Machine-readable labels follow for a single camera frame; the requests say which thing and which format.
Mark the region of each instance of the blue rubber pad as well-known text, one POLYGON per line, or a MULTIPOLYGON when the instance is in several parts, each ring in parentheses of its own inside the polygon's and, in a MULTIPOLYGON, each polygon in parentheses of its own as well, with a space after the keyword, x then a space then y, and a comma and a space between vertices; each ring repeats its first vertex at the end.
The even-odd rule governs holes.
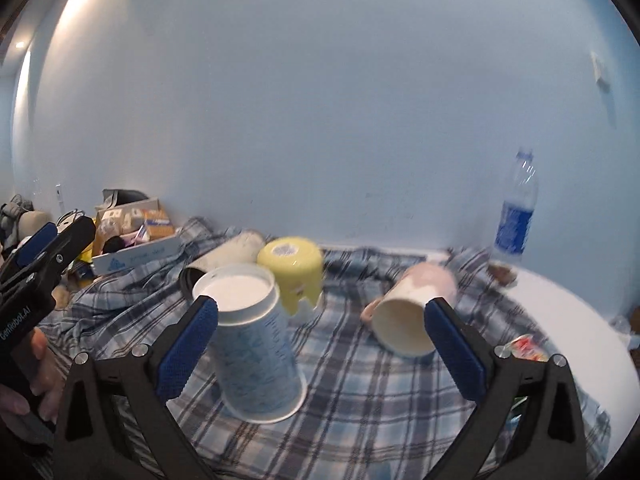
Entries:
POLYGON ((218 306, 215 301, 207 300, 158 367, 156 395, 162 402, 180 396, 217 326, 218 306))
POLYGON ((486 371, 457 327, 435 301, 424 308, 424 327, 460 394, 479 402, 486 393, 486 371))
POLYGON ((56 225, 52 222, 44 224, 44 226, 18 250, 16 259, 18 267, 23 268, 29 265, 56 236, 58 236, 58 228, 56 225))

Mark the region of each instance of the water bottle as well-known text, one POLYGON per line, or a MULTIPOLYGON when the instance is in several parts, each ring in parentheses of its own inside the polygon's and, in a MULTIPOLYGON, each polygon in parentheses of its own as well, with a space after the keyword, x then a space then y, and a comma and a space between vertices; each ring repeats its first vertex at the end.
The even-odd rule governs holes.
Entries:
POLYGON ((502 216, 492 253, 494 259, 509 264, 516 264, 522 259, 537 200, 538 175, 533 167, 533 152, 520 148, 502 204, 502 216))

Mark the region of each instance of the metal screw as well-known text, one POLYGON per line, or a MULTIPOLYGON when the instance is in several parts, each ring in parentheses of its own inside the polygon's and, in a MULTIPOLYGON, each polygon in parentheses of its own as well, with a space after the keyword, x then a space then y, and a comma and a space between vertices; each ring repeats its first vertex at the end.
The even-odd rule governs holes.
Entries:
POLYGON ((511 350, 506 346, 498 345, 494 348, 494 354, 496 354, 500 359, 506 359, 511 355, 511 350))
POLYGON ((131 353, 134 357, 142 357, 145 356, 146 353, 149 352, 149 345, 145 345, 144 343, 140 343, 135 345, 131 349, 131 353))
POLYGON ((85 362, 89 360, 89 354, 87 352, 80 352, 75 358, 74 362, 77 365, 83 365, 85 362))
POLYGON ((556 354, 554 355, 554 364, 560 368, 566 366, 566 358, 563 355, 556 354))

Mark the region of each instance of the checkered cloth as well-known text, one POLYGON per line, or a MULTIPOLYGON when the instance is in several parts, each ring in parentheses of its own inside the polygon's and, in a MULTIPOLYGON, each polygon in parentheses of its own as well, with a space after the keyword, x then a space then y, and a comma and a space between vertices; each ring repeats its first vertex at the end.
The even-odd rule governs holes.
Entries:
MULTIPOLYGON (((188 307, 177 284, 180 270, 235 234, 214 233, 191 219, 180 234, 182 254, 99 280, 41 328, 52 346, 70 356, 85 351, 96 359, 116 357, 137 343, 151 344, 188 307)), ((395 356, 360 323, 363 307, 423 260, 372 249, 325 253, 321 314, 290 329, 308 394, 286 420, 259 426, 233 418, 205 354, 182 395, 167 406, 212 470, 239 479, 423 478, 475 405, 460 396, 437 354, 421 360, 395 356)), ((460 285, 456 310, 492 345, 532 333, 549 350, 550 342, 522 308, 488 285, 486 260, 486 254, 466 250, 455 251, 447 263, 460 285)), ((594 476, 604 464, 609 417, 593 399, 580 396, 594 476)), ((143 465, 154 470, 126 403, 120 407, 143 465)), ((500 460, 507 439, 505 430, 485 467, 500 460)))

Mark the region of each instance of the striped fabric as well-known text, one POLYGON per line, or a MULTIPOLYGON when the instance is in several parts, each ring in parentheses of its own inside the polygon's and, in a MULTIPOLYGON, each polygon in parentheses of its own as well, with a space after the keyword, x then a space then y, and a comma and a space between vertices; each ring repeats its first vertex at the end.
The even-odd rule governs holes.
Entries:
MULTIPOLYGON (((151 344, 187 309, 177 285, 180 270, 236 233, 214 233, 202 220, 191 219, 180 234, 185 243, 181 255, 98 281, 68 310, 53 312, 41 328, 57 351, 71 356, 86 351, 97 359, 116 357, 137 343, 151 344)), ((488 284, 486 254, 463 250, 453 255, 447 265, 460 283, 456 309, 463 319, 491 344, 532 333, 552 351, 522 308, 488 284)), ((290 332, 309 388, 302 408, 287 420, 258 426, 233 418, 220 401, 209 356, 203 355, 182 395, 167 406, 213 471, 239 479, 425 476, 474 404, 462 399, 437 354, 422 360, 392 355, 359 319, 369 301, 423 259, 370 249, 326 252, 321 315, 290 332)), ((609 417, 587 395, 581 394, 581 400, 594 476, 604 464, 609 417)), ((121 412, 143 464, 155 470, 125 402, 121 412)), ((507 439, 505 430, 485 467, 497 463, 507 439)))

